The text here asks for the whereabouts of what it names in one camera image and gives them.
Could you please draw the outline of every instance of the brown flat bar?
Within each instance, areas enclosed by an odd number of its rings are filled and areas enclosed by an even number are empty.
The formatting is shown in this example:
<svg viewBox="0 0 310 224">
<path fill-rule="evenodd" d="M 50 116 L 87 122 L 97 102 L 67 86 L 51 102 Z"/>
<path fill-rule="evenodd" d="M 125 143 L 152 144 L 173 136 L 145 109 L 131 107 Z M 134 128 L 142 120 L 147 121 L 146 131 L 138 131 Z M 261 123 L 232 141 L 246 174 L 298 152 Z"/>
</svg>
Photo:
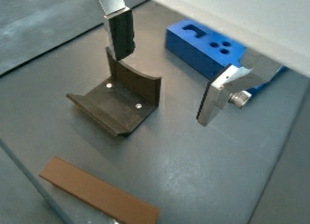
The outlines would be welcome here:
<svg viewBox="0 0 310 224">
<path fill-rule="evenodd" d="M 54 157 L 41 175 L 123 224 L 156 224 L 160 210 L 86 171 Z"/>
</svg>

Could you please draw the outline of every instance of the hole in blue block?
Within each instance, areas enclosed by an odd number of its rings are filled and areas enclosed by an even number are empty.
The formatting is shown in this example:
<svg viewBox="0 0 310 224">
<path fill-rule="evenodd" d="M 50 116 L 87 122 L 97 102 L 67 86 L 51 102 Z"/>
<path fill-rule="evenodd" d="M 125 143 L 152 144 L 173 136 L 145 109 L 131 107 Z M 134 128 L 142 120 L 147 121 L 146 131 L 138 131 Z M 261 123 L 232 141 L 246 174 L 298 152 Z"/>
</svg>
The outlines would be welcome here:
<svg viewBox="0 0 310 224">
<path fill-rule="evenodd" d="M 224 42 L 222 42 L 222 45 L 224 45 L 224 46 L 232 46 L 232 43 L 228 42 L 228 41 L 224 41 Z"/>
<path fill-rule="evenodd" d="M 222 54 L 229 54 L 229 50 L 228 49 L 221 49 L 220 51 Z"/>
<path fill-rule="evenodd" d="M 218 43 L 210 43 L 210 46 L 216 48 L 216 47 L 218 47 L 220 45 L 218 45 Z"/>
<path fill-rule="evenodd" d="M 206 33 L 194 24 L 190 24 L 190 25 L 185 26 L 184 30 L 190 30 L 190 31 L 196 32 L 197 33 L 196 34 L 197 38 L 202 38 L 206 35 Z"/>
</svg>

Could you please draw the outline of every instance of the blue foam block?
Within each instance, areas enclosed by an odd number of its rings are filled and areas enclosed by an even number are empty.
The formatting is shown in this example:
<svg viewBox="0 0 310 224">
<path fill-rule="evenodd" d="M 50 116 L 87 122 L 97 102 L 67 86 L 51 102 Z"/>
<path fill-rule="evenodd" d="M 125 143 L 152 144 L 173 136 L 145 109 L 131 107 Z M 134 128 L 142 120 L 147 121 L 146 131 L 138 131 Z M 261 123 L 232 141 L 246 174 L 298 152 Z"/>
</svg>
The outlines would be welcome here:
<svg viewBox="0 0 310 224">
<path fill-rule="evenodd" d="M 168 27 L 166 48 L 209 79 L 228 67 L 240 65 L 246 47 L 192 19 Z M 253 87 L 256 95 L 265 84 Z"/>
</svg>

